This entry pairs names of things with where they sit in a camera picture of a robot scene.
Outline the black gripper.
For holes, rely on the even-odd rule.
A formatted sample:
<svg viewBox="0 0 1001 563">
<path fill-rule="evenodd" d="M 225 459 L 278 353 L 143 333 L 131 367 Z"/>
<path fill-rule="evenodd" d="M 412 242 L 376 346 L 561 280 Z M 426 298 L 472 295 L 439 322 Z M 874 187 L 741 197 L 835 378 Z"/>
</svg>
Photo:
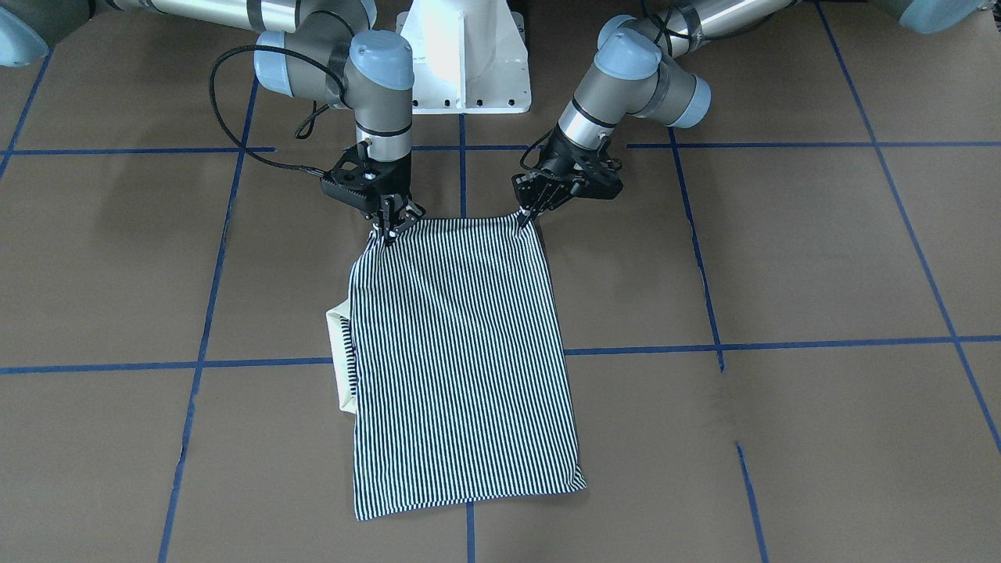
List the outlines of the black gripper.
<svg viewBox="0 0 1001 563">
<path fill-rule="evenodd" d="M 523 172 L 512 176 L 512 188 L 518 200 L 518 229 L 525 229 L 541 214 L 556 210 L 571 199 L 614 199 L 623 189 L 619 171 L 622 161 L 608 154 L 611 139 L 598 139 L 596 149 L 583 149 L 560 129 L 551 129 L 533 146 L 541 145 L 536 164 L 519 165 Z"/>
<path fill-rule="evenodd" d="M 335 168 L 321 176 L 321 190 L 376 220 L 391 246 L 426 210 L 411 203 L 411 154 L 385 163 L 369 156 L 369 146 L 360 142 L 344 151 Z"/>
</svg>

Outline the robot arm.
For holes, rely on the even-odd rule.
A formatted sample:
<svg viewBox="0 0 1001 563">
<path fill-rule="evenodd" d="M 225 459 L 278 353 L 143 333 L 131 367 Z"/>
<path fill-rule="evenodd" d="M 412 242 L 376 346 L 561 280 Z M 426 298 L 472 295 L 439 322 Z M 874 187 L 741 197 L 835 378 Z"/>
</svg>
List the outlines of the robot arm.
<svg viewBox="0 0 1001 563">
<path fill-rule="evenodd" d="M 579 83 L 603 43 L 589 33 L 614 2 L 554 3 L 530 37 L 547 55 L 550 96 L 508 156 L 485 146 L 462 171 L 462 192 L 515 168 L 515 230 L 568 242 L 636 236 L 666 242 L 685 259 L 742 242 L 804 235 L 883 240 L 915 263 L 927 249 L 999 240 L 999 32 L 976 5 L 937 34 L 918 34 L 870 1 L 785 1 L 694 52 L 673 55 L 671 74 L 708 72 L 711 106 L 700 124 L 636 117 L 639 95 L 615 91 L 614 128 L 586 120 L 597 149 L 565 132 L 547 149 L 568 108 L 583 117 Z"/>
<path fill-rule="evenodd" d="M 371 1 L 4 1 L 2 65 L 25 67 L 97 15 L 148 11 L 257 32 L 219 56 L 210 76 L 244 52 L 266 89 L 353 111 L 357 142 L 318 176 L 329 197 L 359 210 L 385 246 L 423 218 L 411 195 L 414 54 L 403 36 L 373 28 Z"/>
</svg>

